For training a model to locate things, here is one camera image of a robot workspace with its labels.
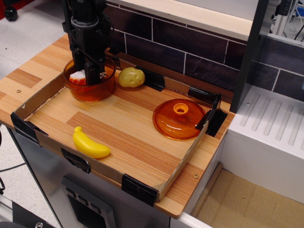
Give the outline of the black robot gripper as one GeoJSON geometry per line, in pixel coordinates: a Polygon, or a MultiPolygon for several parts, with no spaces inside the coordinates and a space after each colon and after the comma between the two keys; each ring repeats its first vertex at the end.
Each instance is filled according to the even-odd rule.
{"type": "Polygon", "coordinates": [[[90,22],[70,19],[70,48],[78,71],[85,70],[86,85],[103,82],[105,72],[105,50],[110,47],[112,22],[107,16],[98,16],[90,22]]]}

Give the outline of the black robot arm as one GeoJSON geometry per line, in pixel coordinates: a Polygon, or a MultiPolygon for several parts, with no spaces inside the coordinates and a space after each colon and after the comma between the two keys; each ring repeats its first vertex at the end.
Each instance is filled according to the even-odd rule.
{"type": "Polygon", "coordinates": [[[110,47],[114,26],[105,15],[105,0],[64,0],[65,30],[76,71],[84,70],[88,86],[106,77],[105,50],[110,47]]]}

